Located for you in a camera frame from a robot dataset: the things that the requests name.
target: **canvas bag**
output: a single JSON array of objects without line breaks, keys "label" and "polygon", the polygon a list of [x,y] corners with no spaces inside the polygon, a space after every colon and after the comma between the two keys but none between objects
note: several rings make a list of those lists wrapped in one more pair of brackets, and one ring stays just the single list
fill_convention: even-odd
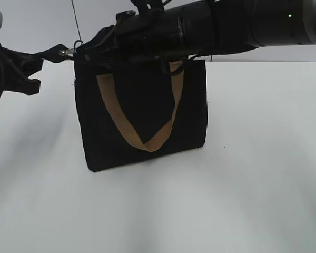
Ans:
[{"label": "canvas bag", "polygon": [[[179,66],[170,63],[171,72]],[[204,145],[204,61],[194,61],[174,77],[163,74],[159,63],[136,64],[112,74],[75,63],[75,73],[78,119],[90,170]]]}]

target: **white wall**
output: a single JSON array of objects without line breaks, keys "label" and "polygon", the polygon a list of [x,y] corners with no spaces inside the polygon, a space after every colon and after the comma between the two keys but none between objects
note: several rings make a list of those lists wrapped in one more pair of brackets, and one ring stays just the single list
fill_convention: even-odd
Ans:
[{"label": "white wall", "polygon": [[[85,40],[123,10],[108,1],[76,0]],[[70,1],[0,10],[9,48],[77,39]],[[0,252],[316,253],[316,63],[208,63],[203,149],[96,174],[72,67],[47,63],[39,95],[0,101]]]}]

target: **tan handle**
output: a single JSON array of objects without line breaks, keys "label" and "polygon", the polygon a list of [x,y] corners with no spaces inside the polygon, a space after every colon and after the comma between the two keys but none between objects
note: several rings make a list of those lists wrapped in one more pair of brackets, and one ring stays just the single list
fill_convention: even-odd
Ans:
[{"label": "tan handle", "polygon": [[[170,63],[171,72],[181,66],[181,62]],[[126,118],[120,103],[118,101],[115,89],[113,74],[97,76],[98,85],[100,87],[102,99],[105,107],[108,110],[112,120],[117,126],[123,138],[131,146],[145,150],[148,152],[157,151],[170,137],[175,116],[177,114],[179,102],[183,93],[184,87],[184,72],[177,76],[171,77],[172,92],[174,97],[174,110],[170,121],[163,126],[147,143],[143,143],[137,131]]]}]

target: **white table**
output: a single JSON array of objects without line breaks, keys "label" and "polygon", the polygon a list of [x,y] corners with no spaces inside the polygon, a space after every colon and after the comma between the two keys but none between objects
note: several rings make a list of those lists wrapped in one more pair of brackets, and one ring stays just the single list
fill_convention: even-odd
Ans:
[{"label": "white table", "polygon": [[[77,39],[70,3],[26,2],[42,11],[22,21],[0,0],[19,13],[6,26],[29,25],[3,45]],[[208,63],[203,149],[95,174],[72,67],[47,63],[39,95],[0,101],[0,252],[316,253],[316,63]]]}]

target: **black fabric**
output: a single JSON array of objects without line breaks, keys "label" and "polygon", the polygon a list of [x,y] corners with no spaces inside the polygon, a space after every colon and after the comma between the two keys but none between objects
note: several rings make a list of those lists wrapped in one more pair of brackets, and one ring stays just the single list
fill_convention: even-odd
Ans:
[{"label": "black fabric", "polygon": [[[204,61],[194,61],[185,70],[183,95],[171,136],[156,152],[130,146],[119,133],[98,87],[96,75],[103,74],[103,70],[75,63],[75,72],[78,119],[90,170],[97,172],[204,145],[208,122]],[[146,63],[115,72],[114,79],[125,115],[142,141],[147,142],[171,119],[171,78],[161,73],[159,63]]]}]

